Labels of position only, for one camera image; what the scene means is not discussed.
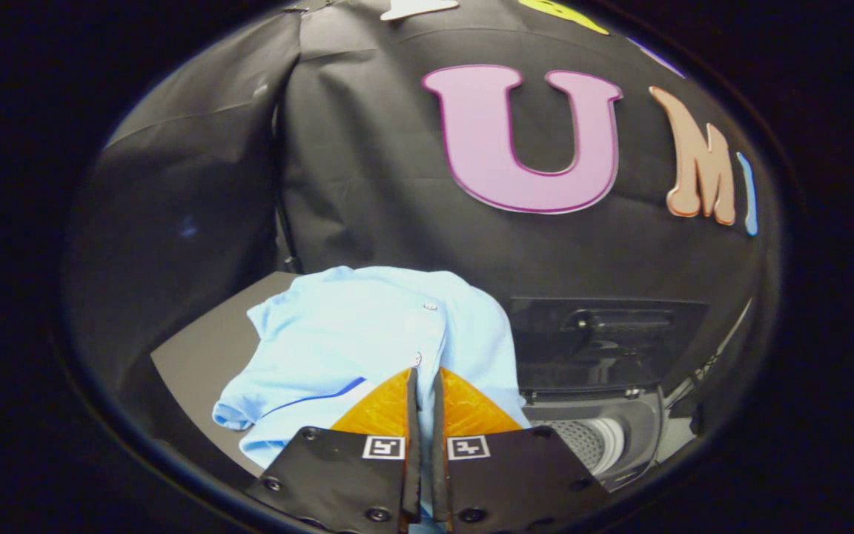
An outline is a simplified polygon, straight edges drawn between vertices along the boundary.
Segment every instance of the screw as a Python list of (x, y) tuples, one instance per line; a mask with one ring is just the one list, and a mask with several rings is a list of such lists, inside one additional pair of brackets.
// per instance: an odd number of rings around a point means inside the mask
[(463, 523), (479, 523), (486, 517), (486, 511), (483, 508), (467, 508), (460, 513), (460, 520)]
[(550, 438), (552, 437), (553, 430), (550, 426), (536, 426), (535, 429), (532, 430), (532, 435), (537, 438)]
[(583, 478), (580, 480), (576, 480), (572, 484), (569, 484), (569, 489), (572, 491), (582, 491), (582, 490), (586, 489), (587, 487), (591, 486), (591, 484), (592, 484), (592, 481), (590, 481), (587, 478)]
[(370, 508), (365, 517), (375, 521), (375, 523), (384, 523), (384, 521), (391, 519), (391, 513), (384, 508)]
[(278, 491), (282, 489), (282, 483), (279, 482), (279, 479), (275, 477), (270, 477), (262, 481), (265, 487), (270, 489), (271, 491)]

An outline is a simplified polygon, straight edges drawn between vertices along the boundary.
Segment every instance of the yellow letter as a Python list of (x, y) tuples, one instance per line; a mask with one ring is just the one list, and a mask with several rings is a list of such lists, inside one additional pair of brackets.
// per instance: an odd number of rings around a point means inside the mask
[(681, 101), (661, 88), (650, 89), (671, 121), (678, 156), (678, 178), (667, 194), (668, 209), (677, 216), (693, 217), (703, 206), (705, 217), (714, 213), (718, 223), (733, 224), (733, 171), (723, 134), (708, 122), (704, 141), (697, 122)]
[(555, 2), (546, 2), (546, 0), (519, 0), (520, 4), (526, 7), (532, 7), (533, 10), (542, 11), (549, 15), (559, 17), (560, 19), (570, 20), (580, 26), (587, 27), (589, 30), (597, 31), (600, 34), (608, 35), (608, 30), (595, 24), (589, 17), (573, 10), (571, 7), (565, 7), (562, 4)]

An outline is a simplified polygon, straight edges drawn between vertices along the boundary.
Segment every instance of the letter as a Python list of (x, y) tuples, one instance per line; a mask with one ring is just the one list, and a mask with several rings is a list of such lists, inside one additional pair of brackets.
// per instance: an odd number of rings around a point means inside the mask
[(621, 89), (601, 78), (563, 70), (546, 81), (569, 95), (575, 156), (566, 170), (539, 172), (522, 165), (512, 146), (509, 89), (516, 70), (462, 65), (435, 70), (424, 87), (440, 97), (444, 141), (458, 185), (475, 199), (519, 212), (569, 213), (603, 199), (618, 172), (614, 101)]
[(681, 101), (661, 88), (651, 87), (650, 91), (671, 121), (678, 156), (677, 179), (667, 194), (668, 209), (679, 217), (694, 217), (703, 207), (705, 217), (713, 213), (718, 223), (733, 224), (733, 171), (723, 134), (708, 123), (704, 141), (697, 122)]

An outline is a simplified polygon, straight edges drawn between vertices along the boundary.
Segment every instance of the light blue shirt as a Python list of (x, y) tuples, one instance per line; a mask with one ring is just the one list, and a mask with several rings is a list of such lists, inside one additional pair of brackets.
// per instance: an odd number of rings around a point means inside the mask
[(434, 376), (466, 379), (513, 420), (522, 413), (509, 319), (499, 303), (447, 271), (336, 267), (298, 277), (248, 310), (260, 342), (224, 389), (213, 419), (255, 425), (239, 446), (265, 469), (302, 426), (330, 428), (377, 385), (417, 367), (421, 480), (431, 512)]

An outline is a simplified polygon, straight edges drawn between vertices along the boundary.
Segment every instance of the blue stripe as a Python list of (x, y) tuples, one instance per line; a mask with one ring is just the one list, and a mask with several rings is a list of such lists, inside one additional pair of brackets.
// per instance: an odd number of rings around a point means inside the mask
[(294, 405), (294, 403), (305, 402), (308, 400), (338, 398), (339, 396), (344, 395), (346, 392), (350, 392), (352, 389), (357, 388), (357, 386), (359, 386), (360, 383), (362, 383), (363, 381), (365, 381), (365, 379), (360, 378), (360, 376), (359, 376), (358, 378), (353, 379), (353, 381), (350, 384), (348, 384), (347, 386), (345, 386), (345, 388), (342, 388), (341, 392), (332, 393), (332, 395), (319, 395), (319, 396), (317, 396), (317, 398), (304, 398), (304, 399), (299, 399), (297, 401), (292, 401), (290, 403), (284, 403), (284, 405), (276, 406), (276, 408), (268, 410), (268, 412), (266, 412), (265, 415), (269, 415), (270, 413), (275, 412), (275, 410), (287, 408), (287, 406), (292, 406), (292, 405)]
[(743, 167), (743, 180), (747, 184), (747, 233), (750, 236), (755, 236), (757, 230), (756, 188), (753, 187), (753, 169), (743, 154), (737, 152), (736, 159), (740, 160), (740, 166)]

